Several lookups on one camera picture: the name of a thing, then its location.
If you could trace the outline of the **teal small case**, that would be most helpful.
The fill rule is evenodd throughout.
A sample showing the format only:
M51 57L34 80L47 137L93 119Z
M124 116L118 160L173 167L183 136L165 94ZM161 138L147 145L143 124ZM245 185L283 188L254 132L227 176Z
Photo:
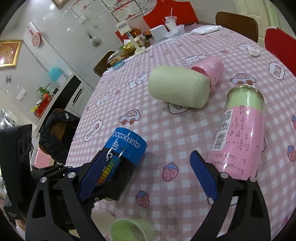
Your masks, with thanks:
M117 70L117 69L121 68L124 64L125 64L124 60L117 61L116 63L114 63L113 69Z

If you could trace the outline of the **small potted plant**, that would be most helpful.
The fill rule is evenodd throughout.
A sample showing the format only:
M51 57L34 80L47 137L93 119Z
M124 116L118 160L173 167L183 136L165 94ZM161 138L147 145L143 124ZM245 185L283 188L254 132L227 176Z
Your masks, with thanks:
M48 83L45 87L39 87L36 92L37 93L40 93L41 97L40 97L40 100L43 100L46 96L50 95L50 91L48 90L48 87L50 86L51 84Z

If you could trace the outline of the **white cup with straw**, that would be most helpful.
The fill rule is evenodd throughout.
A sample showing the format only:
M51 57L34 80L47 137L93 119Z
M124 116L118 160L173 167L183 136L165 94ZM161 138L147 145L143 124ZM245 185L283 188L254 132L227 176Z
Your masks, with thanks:
M171 14L165 17L165 25L169 31L172 31L177 27L176 21L177 17L173 16L173 8L171 8Z

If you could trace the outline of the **teal round appliance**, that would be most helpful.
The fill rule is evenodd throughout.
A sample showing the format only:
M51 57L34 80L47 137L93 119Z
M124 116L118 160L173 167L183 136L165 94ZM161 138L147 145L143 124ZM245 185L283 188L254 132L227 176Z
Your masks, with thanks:
M56 82L63 73L59 68L54 67L48 72L48 75L52 81Z

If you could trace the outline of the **brown wooden chair right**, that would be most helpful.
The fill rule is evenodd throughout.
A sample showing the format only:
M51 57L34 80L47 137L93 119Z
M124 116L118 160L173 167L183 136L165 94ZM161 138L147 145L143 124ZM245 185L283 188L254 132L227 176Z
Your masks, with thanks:
M219 11L215 16L216 25L237 32L254 42L258 42L258 24L251 17Z

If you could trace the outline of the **black jacket on chair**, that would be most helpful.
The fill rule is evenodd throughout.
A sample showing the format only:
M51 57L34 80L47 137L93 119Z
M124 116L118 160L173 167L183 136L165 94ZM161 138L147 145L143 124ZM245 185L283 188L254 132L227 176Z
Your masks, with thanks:
M40 130L39 147L57 162L65 164L80 118L63 110L55 109Z

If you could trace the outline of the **red chair near right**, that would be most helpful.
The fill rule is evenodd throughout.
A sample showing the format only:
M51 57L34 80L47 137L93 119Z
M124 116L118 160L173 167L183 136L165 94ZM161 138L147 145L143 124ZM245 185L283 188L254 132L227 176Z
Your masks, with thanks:
M295 75L295 38L278 27L269 27L265 32L264 44Z

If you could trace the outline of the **white folded cloth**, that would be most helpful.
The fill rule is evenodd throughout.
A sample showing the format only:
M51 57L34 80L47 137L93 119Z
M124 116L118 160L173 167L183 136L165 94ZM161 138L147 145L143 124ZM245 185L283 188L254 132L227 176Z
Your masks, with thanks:
M193 29L192 33L195 33L198 35L206 35L206 34L217 32L223 29L224 28L221 25L204 25L204 26L200 26Z

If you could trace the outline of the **crumpled white tissue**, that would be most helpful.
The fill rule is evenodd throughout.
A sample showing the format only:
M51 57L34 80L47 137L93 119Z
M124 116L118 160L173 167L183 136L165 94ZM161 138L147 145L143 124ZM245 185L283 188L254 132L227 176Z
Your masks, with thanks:
M260 51L256 48L249 48L248 53L253 57L257 57L260 55Z

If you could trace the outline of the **gold framed picture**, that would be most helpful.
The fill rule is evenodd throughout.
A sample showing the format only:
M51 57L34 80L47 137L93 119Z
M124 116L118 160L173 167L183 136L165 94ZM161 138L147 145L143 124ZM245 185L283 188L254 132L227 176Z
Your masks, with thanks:
M20 54L22 40L1 40L0 67L15 67Z

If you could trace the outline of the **blue black CoolTowel can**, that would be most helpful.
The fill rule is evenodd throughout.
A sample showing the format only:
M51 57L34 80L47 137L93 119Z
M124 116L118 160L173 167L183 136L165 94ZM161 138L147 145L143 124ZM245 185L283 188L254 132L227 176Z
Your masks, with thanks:
M147 143L137 133L127 128L116 128L80 179L81 200L108 198L118 201L146 149Z

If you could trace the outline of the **pink green clear canister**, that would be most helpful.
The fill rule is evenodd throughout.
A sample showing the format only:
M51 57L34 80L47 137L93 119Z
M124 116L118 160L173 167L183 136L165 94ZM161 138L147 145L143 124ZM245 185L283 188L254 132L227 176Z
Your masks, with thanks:
M263 150L264 98L250 85L227 93L225 110L206 162L233 179L255 177Z

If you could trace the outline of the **white desk lamp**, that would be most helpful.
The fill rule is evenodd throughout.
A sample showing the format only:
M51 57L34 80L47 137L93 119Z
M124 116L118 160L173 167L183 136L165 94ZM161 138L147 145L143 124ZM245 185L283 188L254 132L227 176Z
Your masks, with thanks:
M141 53L145 52L145 46L140 47L134 37L130 34L130 31L132 30L130 26L128 25L127 21L121 21L116 24L116 27L118 31L120 32L121 36L127 35L129 40L133 43L135 46L136 50L134 52L134 55L139 55Z

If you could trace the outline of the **pale green cup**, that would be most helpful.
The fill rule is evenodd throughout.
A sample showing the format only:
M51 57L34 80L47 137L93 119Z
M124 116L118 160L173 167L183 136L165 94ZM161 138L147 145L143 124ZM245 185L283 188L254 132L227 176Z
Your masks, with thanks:
M194 70L161 65L151 71L148 88L155 99L201 109L209 98L211 84L209 77Z

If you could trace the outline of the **pink patterned cup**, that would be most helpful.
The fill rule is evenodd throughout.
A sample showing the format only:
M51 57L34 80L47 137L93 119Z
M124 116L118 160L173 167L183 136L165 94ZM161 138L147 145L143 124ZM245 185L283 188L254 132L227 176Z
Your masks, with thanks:
M193 63L190 69L206 75L210 79L212 89L222 79L225 72L224 65L218 57L200 55L199 58L200 60Z

